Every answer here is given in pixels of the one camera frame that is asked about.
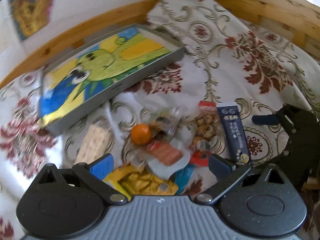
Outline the dark blue stick packet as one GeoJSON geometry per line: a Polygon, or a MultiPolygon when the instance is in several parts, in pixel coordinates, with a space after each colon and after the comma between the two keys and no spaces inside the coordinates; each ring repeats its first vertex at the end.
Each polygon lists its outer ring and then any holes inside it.
{"type": "Polygon", "coordinates": [[[251,154],[237,104],[235,102],[218,103],[216,108],[226,135],[231,159],[238,163],[250,163],[251,154]]]}

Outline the beige nougat bar packet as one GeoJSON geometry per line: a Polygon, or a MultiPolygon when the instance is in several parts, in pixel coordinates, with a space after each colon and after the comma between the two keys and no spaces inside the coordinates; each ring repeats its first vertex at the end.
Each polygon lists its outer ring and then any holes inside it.
{"type": "Polygon", "coordinates": [[[74,163],[90,164],[99,159],[104,155],[111,139],[112,133],[108,129],[92,124],[82,141],[74,163]]]}

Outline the yellow chips bag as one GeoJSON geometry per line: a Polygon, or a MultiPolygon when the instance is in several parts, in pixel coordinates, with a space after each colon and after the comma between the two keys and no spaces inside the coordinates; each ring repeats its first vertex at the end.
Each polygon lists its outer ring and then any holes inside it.
{"type": "Polygon", "coordinates": [[[173,196],[178,186],[171,180],[158,178],[146,168],[136,168],[126,165],[116,168],[104,179],[111,186],[131,200],[135,195],[145,196],[173,196]]]}

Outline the blue snack packet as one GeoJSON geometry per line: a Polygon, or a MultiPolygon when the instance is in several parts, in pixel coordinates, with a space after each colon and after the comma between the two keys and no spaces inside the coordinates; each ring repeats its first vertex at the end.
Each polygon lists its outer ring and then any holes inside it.
{"type": "Polygon", "coordinates": [[[177,195],[183,193],[195,169],[194,164],[188,164],[183,169],[177,171],[174,175],[174,183],[178,186],[177,195]]]}

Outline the orange tangerine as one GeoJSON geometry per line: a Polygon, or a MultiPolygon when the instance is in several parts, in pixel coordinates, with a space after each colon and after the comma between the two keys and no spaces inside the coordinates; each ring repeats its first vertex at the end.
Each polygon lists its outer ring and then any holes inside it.
{"type": "Polygon", "coordinates": [[[131,129],[131,140],[138,146],[143,146],[149,143],[152,139],[152,130],[149,125],[137,124],[131,129]]]}

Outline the pink sausage packet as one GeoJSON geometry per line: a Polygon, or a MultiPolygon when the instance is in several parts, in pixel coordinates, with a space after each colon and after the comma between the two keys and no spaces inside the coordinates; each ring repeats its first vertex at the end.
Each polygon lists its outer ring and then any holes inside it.
{"type": "Polygon", "coordinates": [[[154,140],[144,148],[142,158],[157,177],[168,180],[175,172],[183,169],[190,161],[191,152],[184,143],[172,139],[154,140]]]}

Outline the clear crinkled snack wrapper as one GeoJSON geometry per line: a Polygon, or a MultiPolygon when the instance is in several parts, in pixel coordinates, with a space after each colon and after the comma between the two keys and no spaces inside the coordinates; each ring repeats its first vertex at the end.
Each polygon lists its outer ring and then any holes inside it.
{"type": "Polygon", "coordinates": [[[171,142],[186,110],[183,106],[159,108],[155,111],[143,109],[140,118],[151,128],[153,139],[171,142]]]}

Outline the floral white bed cover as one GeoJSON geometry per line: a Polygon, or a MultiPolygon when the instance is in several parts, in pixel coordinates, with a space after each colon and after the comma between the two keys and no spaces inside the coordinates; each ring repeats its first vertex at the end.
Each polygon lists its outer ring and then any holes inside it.
{"type": "Polygon", "coordinates": [[[183,106],[182,140],[199,130],[200,101],[236,102],[253,163],[281,154],[288,140],[279,126],[257,126],[252,116],[289,103],[319,113],[319,64],[285,38],[235,17],[217,0],[160,0],[152,28],[167,30],[187,49],[184,58],[140,81],[59,137],[42,130],[36,114],[41,71],[24,72],[1,89],[1,239],[24,236],[16,206],[46,163],[70,168],[89,127],[111,130],[107,152],[115,167],[131,152],[131,128],[151,112],[183,106]]]}

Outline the grey tray with cartoon lining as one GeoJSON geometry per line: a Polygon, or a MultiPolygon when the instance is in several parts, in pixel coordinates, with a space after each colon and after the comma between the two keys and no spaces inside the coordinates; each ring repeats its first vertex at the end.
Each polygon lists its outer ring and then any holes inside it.
{"type": "Polygon", "coordinates": [[[184,45],[131,24],[81,46],[43,71],[39,115],[58,136],[132,85],[180,61],[184,45]]]}

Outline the wooden bed frame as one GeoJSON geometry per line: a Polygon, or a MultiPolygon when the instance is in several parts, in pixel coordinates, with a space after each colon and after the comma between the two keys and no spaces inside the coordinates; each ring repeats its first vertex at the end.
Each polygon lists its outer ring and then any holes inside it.
{"type": "MultiPolygon", "coordinates": [[[[234,16],[254,24],[263,25],[266,19],[287,25],[292,33],[291,42],[319,57],[310,47],[309,38],[319,40],[319,7],[306,0],[215,0],[234,16]]],[[[158,0],[142,0],[90,18],[45,43],[2,81],[6,86],[20,75],[36,70],[68,47],[79,48],[84,38],[112,25],[125,26],[143,23],[146,14],[158,0]]]]}

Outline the anime boy wall drawing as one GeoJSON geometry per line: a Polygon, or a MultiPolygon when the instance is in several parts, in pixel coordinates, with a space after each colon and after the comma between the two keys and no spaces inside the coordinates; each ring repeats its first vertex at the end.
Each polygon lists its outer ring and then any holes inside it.
{"type": "Polygon", "coordinates": [[[53,0],[9,0],[9,4],[15,29],[22,41],[50,22],[53,0]]]}

